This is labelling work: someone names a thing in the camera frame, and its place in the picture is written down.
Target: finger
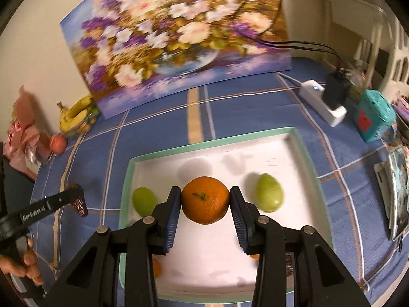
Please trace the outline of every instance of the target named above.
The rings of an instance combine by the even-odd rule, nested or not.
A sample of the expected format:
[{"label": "finger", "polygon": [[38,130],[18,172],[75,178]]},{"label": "finger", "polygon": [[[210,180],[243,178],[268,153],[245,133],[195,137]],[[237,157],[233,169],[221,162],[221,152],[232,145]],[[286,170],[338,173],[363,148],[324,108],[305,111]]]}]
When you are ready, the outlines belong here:
[{"label": "finger", "polygon": [[27,266],[37,264],[37,255],[34,252],[34,250],[29,249],[27,252],[24,253],[23,260]]},{"label": "finger", "polygon": [[6,275],[9,273],[17,277],[24,277],[26,275],[26,270],[23,266],[18,265],[15,261],[3,255],[0,255],[0,269]]},{"label": "finger", "polygon": [[44,285],[44,279],[41,276],[33,278],[33,282],[34,282],[34,284],[36,284],[38,286],[39,285]]},{"label": "finger", "polygon": [[28,266],[27,267],[27,277],[30,279],[40,277],[40,268],[36,265]]}]

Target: human hand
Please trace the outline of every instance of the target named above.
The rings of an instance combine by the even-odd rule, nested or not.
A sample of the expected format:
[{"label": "human hand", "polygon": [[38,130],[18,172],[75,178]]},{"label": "human hand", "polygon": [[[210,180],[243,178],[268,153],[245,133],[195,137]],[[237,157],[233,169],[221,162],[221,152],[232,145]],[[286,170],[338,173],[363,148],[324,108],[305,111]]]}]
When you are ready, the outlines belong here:
[{"label": "human hand", "polygon": [[44,280],[41,277],[40,268],[37,265],[37,255],[32,249],[33,241],[27,239],[29,250],[24,253],[23,261],[25,266],[17,264],[7,256],[0,255],[0,269],[5,274],[11,273],[16,277],[25,277],[32,279],[34,284],[43,285]]}]

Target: orange fruit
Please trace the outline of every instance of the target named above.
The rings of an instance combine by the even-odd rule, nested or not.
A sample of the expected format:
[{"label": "orange fruit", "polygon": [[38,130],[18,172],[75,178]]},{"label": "orange fruit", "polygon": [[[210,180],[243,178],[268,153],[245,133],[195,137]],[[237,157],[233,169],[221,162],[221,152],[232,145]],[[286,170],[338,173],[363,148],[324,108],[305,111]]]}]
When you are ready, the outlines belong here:
[{"label": "orange fruit", "polygon": [[162,274],[162,266],[156,258],[153,258],[153,274],[158,278]]},{"label": "orange fruit", "polygon": [[181,192],[181,208],[186,217],[203,225],[222,219],[229,203],[230,194],[226,186],[208,176],[193,179]]}]

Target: mint green tray rim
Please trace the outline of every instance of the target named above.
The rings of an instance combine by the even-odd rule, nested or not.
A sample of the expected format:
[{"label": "mint green tray rim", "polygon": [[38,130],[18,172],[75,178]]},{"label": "mint green tray rim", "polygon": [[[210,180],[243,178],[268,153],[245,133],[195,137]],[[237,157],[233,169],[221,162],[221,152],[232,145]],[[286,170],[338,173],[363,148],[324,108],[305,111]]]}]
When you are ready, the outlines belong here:
[{"label": "mint green tray rim", "polygon": [[[315,166],[312,163],[312,159],[310,155],[308,154],[308,150],[305,147],[305,144],[299,132],[297,131],[295,127],[269,129],[269,130],[258,131],[255,133],[231,136],[231,137],[226,137],[222,139],[215,139],[213,141],[206,141],[202,143],[195,143],[195,144],[180,146],[178,148],[148,153],[146,155],[141,155],[141,156],[132,158],[126,170],[125,180],[124,180],[123,188],[122,188],[121,211],[119,213],[119,229],[125,228],[126,224],[128,223],[128,207],[129,207],[130,195],[132,194],[131,185],[132,185],[133,174],[135,171],[135,166],[137,163],[143,162],[145,160],[150,160],[150,159],[155,159],[155,158],[160,158],[160,157],[165,157],[165,156],[171,156],[171,155],[176,155],[176,154],[183,154],[185,152],[208,149],[208,148],[213,148],[216,146],[232,144],[232,143],[237,143],[237,142],[242,142],[242,141],[250,141],[253,139],[258,139],[258,138],[263,138],[263,137],[268,137],[268,136],[275,136],[275,135],[280,135],[280,134],[291,134],[297,142],[300,154],[302,155],[304,162],[307,165],[308,171],[310,172],[310,176],[312,178],[311,180],[313,181],[313,184],[314,184],[314,189],[318,195],[321,195],[322,202],[320,204],[320,207],[321,207],[320,212],[321,213],[325,212],[327,214],[328,226],[329,226],[329,230],[327,231],[330,232],[331,236],[323,237],[323,238],[327,241],[328,245],[332,249],[334,249],[333,229],[332,229],[330,216],[328,213],[328,208],[324,200],[324,193],[321,188],[321,183],[316,178],[317,173],[315,170]],[[123,253],[121,254],[121,258],[119,261],[119,281],[122,287],[124,287],[124,283],[125,283],[125,264],[126,264],[126,254]],[[287,288],[287,293],[290,293],[293,291],[294,291],[294,288]],[[161,295],[161,294],[159,294],[158,296],[160,299],[164,299],[164,300],[173,300],[173,301],[190,302],[190,303],[224,304],[224,303],[235,303],[235,302],[246,301],[246,300],[243,300],[242,298],[241,299],[207,298],[205,299],[205,301],[203,299],[201,299],[201,301],[198,301],[196,297],[189,297],[189,296],[171,296],[171,295]]]}]

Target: metal screw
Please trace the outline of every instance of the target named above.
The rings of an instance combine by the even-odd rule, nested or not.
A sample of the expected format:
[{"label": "metal screw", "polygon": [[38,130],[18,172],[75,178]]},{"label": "metal screw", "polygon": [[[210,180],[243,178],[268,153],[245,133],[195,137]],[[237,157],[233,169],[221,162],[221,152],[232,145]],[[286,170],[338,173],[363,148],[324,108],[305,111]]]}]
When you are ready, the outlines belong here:
[{"label": "metal screw", "polygon": [[303,228],[304,232],[307,234],[313,234],[315,232],[315,229],[312,226],[304,226]]},{"label": "metal screw", "polygon": [[155,217],[152,216],[146,216],[144,219],[142,219],[144,224],[152,224],[155,221]]},{"label": "metal screw", "polygon": [[106,227],[105,225],[100,225],[97,227],[97,233],[98,234],[104,234],[108,231],[108,227]]},{"label": "metal screw", "polygon": [[267,224],[267,223],[270,221],[270,218],[268,218],[267,216],[259,216],[259,217],[257,218],[257,221],[258,221],[260,224]]}]

